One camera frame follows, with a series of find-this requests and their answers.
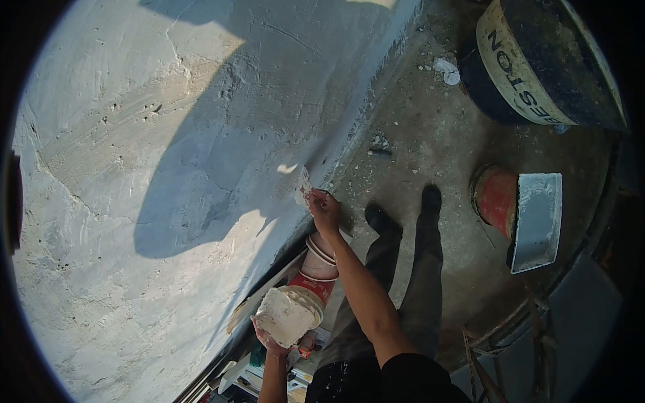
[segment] dark pants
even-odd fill
[[[431,359],[437,355],[441,330],[441,266],[443,252],[437,227],[439,215],[424,213],[417,219],[414,262],[410,283],[399,308],[399,321],[405,335],[419,352]],[[399,257],[401,235],[384,231],[367,252],[365,267],[386,291],[392,286]],[[344,298],[333,323],[330,342],[318,368],[337,361],[374,356],[374,347],[361,330]]]

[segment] small bottle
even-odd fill
[[[391,151],[383,150],[383,149],[370,150],[367,152],[367,154],[371,155],[372,157],[378,157],[383,159],[390,159],[390,157],[392,156]]]

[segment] black shirt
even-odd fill
[[[392,357],[379,368],[376,357],[340,361],[313,374],[305,403],[458,402],[471,400],[434,360],[420,354]]]

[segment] left hand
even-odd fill
[[[251,316],[251,322],[253,323],[253,328],[255,328],[255,336],[260,340],[260,343],[262,343],[268,353],[271,353],[275,357],[285,357],[289,354],[288,348],[284,348],[276,343],[265,330],[258,329],[254,316]]]
[[[339,221],[341,204],[328,192],[312,189],[309,194],[309,211],[313,215],[313,223],[327,243],[332,243],[335,237],[340,237]]]

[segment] leg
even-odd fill
[[[372,228],[376,226],[379,238],[372,243],[367,252],[365,268],[369,270],[381,283],[386,291],[392,286],[394,271],[399,258],[399,245],[401,244],[402,229],[384,211],[377,208],[377,214],[383,214],[381,221],[377,222],[386,225],[379,226],[374,223],[374,217],[370,217],[370,206],[366,209],[366,218]],[[347,298],[344,298],[341,307],[336,314],[333,323],[330,341],[322,354],[318,368],[331,364],[332,362],[345,361],[360,357],[373,356],[374,347],[361,330],[354,312],[350,307]]]
[[[423,191],[417,219],[414,263],[399,315],[401,328],[419,351],[432,359],[439,349],[441,331],[441,266],[443,252],[437,223],[441,193],[434,186]]]

